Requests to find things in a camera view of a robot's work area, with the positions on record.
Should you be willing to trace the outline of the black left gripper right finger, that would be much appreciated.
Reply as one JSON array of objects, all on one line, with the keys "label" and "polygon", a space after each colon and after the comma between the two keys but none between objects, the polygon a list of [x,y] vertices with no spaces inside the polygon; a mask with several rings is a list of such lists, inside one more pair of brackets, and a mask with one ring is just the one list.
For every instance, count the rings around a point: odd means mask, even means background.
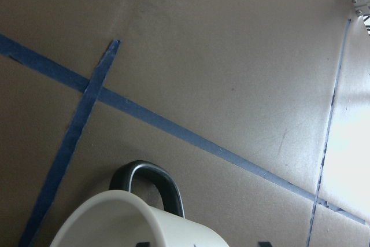
[{"label": "black left gripper right finger", "polygon": [[271,247],[271,243],[269,241],[258,242],[259,247]]}]

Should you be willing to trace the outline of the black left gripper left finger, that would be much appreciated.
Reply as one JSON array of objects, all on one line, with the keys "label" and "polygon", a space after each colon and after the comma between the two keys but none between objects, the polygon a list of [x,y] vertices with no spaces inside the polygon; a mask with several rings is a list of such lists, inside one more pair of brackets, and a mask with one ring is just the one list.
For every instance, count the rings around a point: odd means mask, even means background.
[{"label": "black left gripper left finger", "polygon": [[150,247],[149,242],[138,242],[135,247]]}]

